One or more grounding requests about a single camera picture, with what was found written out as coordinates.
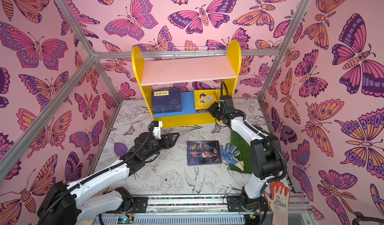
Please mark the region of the purple egg-shaped sponge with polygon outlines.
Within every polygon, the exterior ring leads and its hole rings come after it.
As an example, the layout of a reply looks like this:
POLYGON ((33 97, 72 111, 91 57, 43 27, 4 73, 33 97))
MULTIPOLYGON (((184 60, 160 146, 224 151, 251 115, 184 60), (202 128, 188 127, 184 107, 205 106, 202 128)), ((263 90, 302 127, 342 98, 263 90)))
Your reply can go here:
POLYGON ((118 157, 121 157, 128 152, 128 147, 123 143, 117 142, 114 144, 114 152, 118 157))

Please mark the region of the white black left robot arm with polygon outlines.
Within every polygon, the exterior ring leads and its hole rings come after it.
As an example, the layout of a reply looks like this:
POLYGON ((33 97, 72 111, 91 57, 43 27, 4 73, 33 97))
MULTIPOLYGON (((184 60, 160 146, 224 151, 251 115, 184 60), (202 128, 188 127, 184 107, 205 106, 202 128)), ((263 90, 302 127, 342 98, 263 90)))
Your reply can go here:
POLYGON ((76 225, 105 212, 131 212, 135 203, 127 189, 119 187, 100 196, 98 192, 153 162, 162 150, 172 148, 179 136, 179 133, 159 137, 151 132, 142 133, 130 149, 118 145, 120 157, 107 168, 68 184, 55 183, 38 209, 38 224, 76 225))

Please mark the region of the purple portrait cover book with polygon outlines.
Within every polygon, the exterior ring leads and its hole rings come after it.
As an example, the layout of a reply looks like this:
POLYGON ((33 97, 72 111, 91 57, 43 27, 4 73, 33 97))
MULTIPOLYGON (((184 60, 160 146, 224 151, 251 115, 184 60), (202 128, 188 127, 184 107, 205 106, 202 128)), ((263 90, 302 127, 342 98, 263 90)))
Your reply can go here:
POLYGON ((222 163, 218 141, 187 141, 187 165, 204 166, 222 163))

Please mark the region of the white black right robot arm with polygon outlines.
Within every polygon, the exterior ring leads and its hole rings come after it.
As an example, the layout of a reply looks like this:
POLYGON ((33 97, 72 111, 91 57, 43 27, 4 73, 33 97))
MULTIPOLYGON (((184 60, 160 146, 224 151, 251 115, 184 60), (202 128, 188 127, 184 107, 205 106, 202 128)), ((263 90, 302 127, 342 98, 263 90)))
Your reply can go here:
POLYGON ((220 101, 209 107, 209 113, 218 121, 236 132, 250 147, 252 175, 242 188, 240 201, 245 210, 253 210, 263 201, 263 192, 273 181, 287 175, 287 164, 280 140, 269 136, 246 120, 246 114, 234 108, 230 95, 220 96, 220 101))

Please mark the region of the green artificial grass mat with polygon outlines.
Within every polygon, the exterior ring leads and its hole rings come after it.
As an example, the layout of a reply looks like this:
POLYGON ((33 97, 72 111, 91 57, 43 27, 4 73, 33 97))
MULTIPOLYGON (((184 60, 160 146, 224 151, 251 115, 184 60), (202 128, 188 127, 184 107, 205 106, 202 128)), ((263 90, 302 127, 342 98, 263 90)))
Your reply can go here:
POLYGON ((235 151, 239 151, 240 154, 236 156, 239 161, 244 162, 244 170, 242 171, 235 165, 229 164, 229 169, 232 171, 240 172, 243 174, 251 174, 251 161, 250 161, 250 146, 249 144, 236 132, 231 131, 230 146, 236 146, 235 151))

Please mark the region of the orange white work glove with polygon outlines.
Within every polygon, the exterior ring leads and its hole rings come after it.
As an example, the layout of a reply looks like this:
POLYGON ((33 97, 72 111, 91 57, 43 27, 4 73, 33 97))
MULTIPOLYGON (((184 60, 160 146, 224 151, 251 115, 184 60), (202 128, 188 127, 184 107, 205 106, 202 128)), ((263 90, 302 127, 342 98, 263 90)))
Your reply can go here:
POLYGON ((271 195, 264 191, 268 206, 273 213, 273 225, 289 224, 289 200, 291 191, 284 183, 273 181, 270 183, 271 195))

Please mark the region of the blue book yellow label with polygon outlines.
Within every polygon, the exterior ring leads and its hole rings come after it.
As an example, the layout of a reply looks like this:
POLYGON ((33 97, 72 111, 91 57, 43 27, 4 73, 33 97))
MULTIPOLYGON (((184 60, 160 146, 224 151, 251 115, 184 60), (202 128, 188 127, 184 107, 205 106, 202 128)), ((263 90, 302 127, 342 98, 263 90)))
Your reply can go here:
POLYGON ((183 110, 182 105, 152 107, 153 114, 176 113, 183 110))

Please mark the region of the yellow bookshelf pink blue shelves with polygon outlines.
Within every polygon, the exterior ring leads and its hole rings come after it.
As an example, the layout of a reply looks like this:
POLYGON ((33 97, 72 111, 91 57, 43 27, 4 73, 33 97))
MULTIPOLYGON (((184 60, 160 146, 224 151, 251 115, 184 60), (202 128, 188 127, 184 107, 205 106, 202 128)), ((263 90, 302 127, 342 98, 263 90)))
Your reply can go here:
POLYGON ((229 44, 225 56, 213 56, 205 50, 204 57, 194 58, 193 51, 185 51, 185 58, 145 61, 139 47, 132 49, 133 71, 154 121, 161 121, 164 128, 205 125, 215 123, 215 118, 208 112, 195 111, 193 92, 182 94, 183 110, 176 113, 154 114, 152 110, 152 91, 154 86, 173 85, 181 82, 207 82, 223 80, 231 96, 235 94, 242 63, 241 46, 237 40, 229 44))

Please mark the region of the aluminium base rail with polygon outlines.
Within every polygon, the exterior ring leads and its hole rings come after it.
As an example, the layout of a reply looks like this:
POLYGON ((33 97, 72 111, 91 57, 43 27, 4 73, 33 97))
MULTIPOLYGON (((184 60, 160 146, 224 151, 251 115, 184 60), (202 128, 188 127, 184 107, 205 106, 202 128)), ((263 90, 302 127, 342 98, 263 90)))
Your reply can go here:
POLYGON ((246 211, 238 194, 199 196, 133 196, 131 212, 105 212, 78 225, 249 225, 272 222, 267 203, 246 211))

